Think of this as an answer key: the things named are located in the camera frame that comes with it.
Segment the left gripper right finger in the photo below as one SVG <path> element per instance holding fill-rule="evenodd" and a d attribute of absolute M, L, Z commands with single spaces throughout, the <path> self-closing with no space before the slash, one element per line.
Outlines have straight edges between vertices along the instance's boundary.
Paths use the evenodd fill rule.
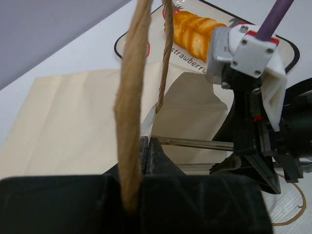
<path fill-rule="evenodd" d="M 239 175 L 186 175 L 156 138 L 140 139 L 143 234 L 271 234 L 258 185 Z"/>

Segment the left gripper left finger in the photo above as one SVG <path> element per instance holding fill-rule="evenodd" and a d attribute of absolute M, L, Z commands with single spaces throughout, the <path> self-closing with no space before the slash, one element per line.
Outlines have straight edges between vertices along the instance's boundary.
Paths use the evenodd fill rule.
<path fill-rule="evenodd" d="M 3 234 L 138 234 L 121 201 L 123 167 L 97 175 L 12 176 L 0 181 Z"/>

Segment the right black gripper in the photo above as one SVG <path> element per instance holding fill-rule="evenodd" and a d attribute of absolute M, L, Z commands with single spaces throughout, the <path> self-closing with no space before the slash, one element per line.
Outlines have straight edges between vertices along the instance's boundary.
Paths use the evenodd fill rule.
<path fill-rule="evenodd" d="M 234 102 L 214 141 L 233 143 L 233 153 L 210 169 L 210 175 L 244 175 L 261 190 L 280 194 L 275 166 L 283 169 L 288 183 L 303 178 L 300 158 L 312 155 L 312 80 L 288 88 L 282 116 L 275 131 L 269 123 L 260 95 L 234 92 Z"/>

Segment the brown paper bag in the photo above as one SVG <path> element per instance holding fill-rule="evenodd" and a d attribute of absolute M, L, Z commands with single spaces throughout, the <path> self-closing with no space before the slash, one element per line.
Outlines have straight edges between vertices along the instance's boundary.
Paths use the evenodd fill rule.
<path fill-rule="evenodd" d="M 255 37 L 260 41 L 276 38 L 274 31 L 291 4 L 290 0 L 278 0 Z M 137 3 L 120 70 L 85 71 L 34 81 L 0 151 L 0 180 L 12 176 L 97 175 L 120 164 L 123 208 L 129 214 L 137 212 L 140 218 L 142 137 L 214 141 L 231 110 L 235 91 L 260 95 L 262 101 L 262 81 L 240 84 L 247 75 L 230 65 L 224 65 L 222 84 L 218 85 L 206 80 L 206 72 L 170 63 L 174 45 L 170 0 L 163 2 L 162 62 L 147 64 L 151 5 L 149 0 Z M 214 166 L 233 153 L 161 147 L 176 166 Z"/>

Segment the orange braided fake bread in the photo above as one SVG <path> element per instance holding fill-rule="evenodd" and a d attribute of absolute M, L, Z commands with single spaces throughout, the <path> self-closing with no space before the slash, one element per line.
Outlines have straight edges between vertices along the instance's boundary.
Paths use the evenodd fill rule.
<path fill-rule="evenodd" d="M 174 12 L 174 44 L 192 57 L 207 61 L 214 29 L 227 27 L 215 19 L 200 17 L 188 11 Z"/>

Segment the metal tongs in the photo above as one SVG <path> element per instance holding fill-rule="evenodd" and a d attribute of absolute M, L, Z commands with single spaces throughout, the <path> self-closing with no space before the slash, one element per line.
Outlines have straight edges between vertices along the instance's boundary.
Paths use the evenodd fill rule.
<path fill-rule="evenodd" d="M 215 151 L 233 152 L 234 144 L 232 142 L 220 142 L 220 141 L 203 141 L 195 139 L 182 139 L 163 136 L 154 136 L 157 138 L 161 145 L 198 148 Z M 212 167 L 212 163 L 178 163 L 177 166 L 183 172 L 193 175 L 207 175 L 209 169 Z"/>

